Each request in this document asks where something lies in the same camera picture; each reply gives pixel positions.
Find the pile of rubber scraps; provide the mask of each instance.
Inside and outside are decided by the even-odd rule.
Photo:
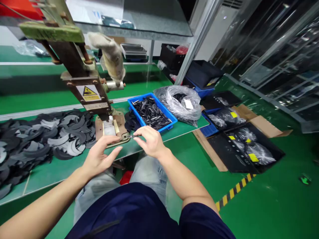
[[[69,160],[95,143],[92,115],[74,109],[0,124],[0,199],[53,156]]]

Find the person's right hand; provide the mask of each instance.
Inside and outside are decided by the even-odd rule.
[[[142,139],[135,137],[134,140],[144,149],[145,153],[154,158],[159,158],[167,153],[168,148],[163,144],[160,133],[150,126],[143,126],[134,132],[135,136],[141,135],[146,139],[146,142]]]

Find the white label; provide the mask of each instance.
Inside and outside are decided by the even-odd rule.
[[[89,111],[89,110],[96,110],[96,109],[100,109],[100,108],[108,108],[109,105],[107,102],[103,102],[103,103],[96,103],[96,104],[89,104],[89,105],[83,105],[84,108]]]
[[[95,85],[76,86],[76,88],[86,102],[101,100]]]
[[[191,110],[194,109],[194,107],[193,107],[193,105],[192,105],[190,100],[185,100],[184,99],[184,102],[185,102],[186,108],[191,109]]]

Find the green workbench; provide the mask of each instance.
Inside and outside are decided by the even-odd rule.
[[[0,62],[16,62],[17,59],[19,62],[39,62],[41,60],[48,62],[48,59],[20,56],[11,48],[5,49],[7,50],[5,54],[0,53]],[[101,76],[108,77],[108,74],[103,72],[100,66],[98,67]],[[108,93],[111,100],[138,96],[152,92],[159,87],[171,85],[171,82],[155,65],[125,65],[125,68],[126,87],[124,90]],[[0,64],[0,85],[2,86],[0,89],[0,116],[25,111],[34,111],[39,114],[40,112],[36,110],[79,104],[60,80],[60,74],[64,70],[63,65]],[[129,110],[127,100],[112,106],[124,113]],[[206,125],[208,122],[201,117],[198,120],[198,128]],[[171,130],[166,130],[161,135],[165,142],[198,128],[177,122]],[[142,148],[132,139],[122,146],[123,149],[116,160],[142,151]],[[105,153],[109,154],[112,150],[113,148],[106,149]],[[86,149],[81,155],[66,161],[54,157],[50,164],[37,166],[30,172],[27,180],[14,186],[12,191],[0,200],[0,205],[63,181],[83,164],[88,152],[89,150]]]

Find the green floor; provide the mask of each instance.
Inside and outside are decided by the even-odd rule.
[[[218,91],[231,90],[245,105],[267,118],[281,130],[294,129],[287,137],[271,139],[286,156],[262,175],[257,175],[221,209],[225,223],[238,239],[247,238],[318,238],[319,168],[312,162],[312,147],[317,134],[302,134],[299,124],[274,106],[224,78]],[[243,174],[219,172],[192,133],[165,143],[173,154],[203,183],[215,201],[233,188]],[[302,184],[298,177],[306,173],[312,184]],[[25,196],[0,207],[0,224],[42,195],[48,189]],[[181,200],[172,186],[167,186],[167,210],[178,221]],[[73,205],[47,238],[63,238],[72,227]]]

